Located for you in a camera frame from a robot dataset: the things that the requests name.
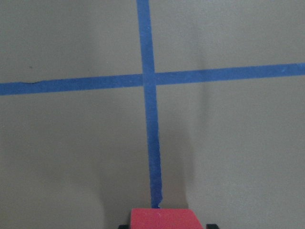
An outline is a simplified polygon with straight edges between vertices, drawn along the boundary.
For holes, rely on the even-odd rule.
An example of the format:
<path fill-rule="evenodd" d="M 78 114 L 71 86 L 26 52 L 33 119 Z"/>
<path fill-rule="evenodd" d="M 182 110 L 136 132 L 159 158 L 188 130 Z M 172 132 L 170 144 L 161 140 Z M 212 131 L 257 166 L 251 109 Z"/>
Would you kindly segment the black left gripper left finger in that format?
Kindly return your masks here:
<path fill-rule="evenodd" d="M 119 225 L 118 229 L 130 229 L 130 225 Z"/>

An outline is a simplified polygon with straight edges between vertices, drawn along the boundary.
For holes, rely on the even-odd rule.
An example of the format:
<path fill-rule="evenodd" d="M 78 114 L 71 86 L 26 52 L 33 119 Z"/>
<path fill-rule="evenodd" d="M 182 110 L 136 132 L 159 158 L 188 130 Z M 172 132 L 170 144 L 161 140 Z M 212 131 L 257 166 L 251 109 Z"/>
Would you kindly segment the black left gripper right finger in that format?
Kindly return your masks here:
<path fill-rule="evenodd" d="M 206 229 L 217 229 L 217 224 L 206 224 Z"/>

